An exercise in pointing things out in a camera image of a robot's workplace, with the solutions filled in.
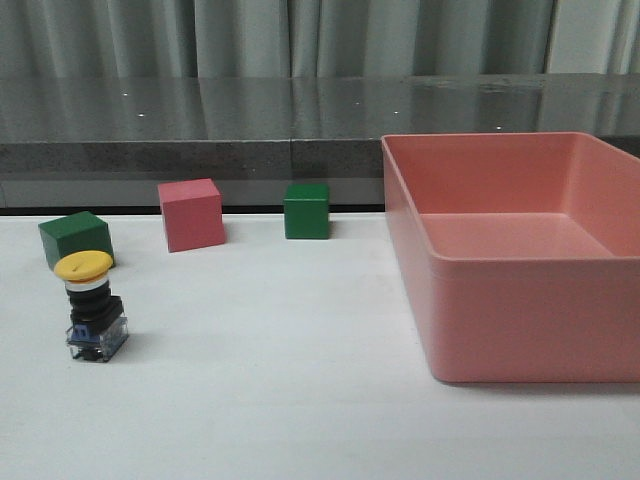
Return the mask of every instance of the white table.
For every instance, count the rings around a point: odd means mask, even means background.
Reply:
[[[37,224],[0,218],[0,478],[637,479],[640,385],[435,381],[383,214],[168,254],[160,217],[109,222],[131,337],[74,361]]]

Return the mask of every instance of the yellow button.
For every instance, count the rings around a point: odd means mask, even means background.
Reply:
[[[72,253],[56,263],[53,272],[69,282],[89,282],[105,275],[113,265],[111,255],[98,250]]]

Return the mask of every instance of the pink plastic bin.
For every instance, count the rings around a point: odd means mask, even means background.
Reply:
[[[387,221],[436,378],[640,381],[640,160],[581,133],[382,146]]]

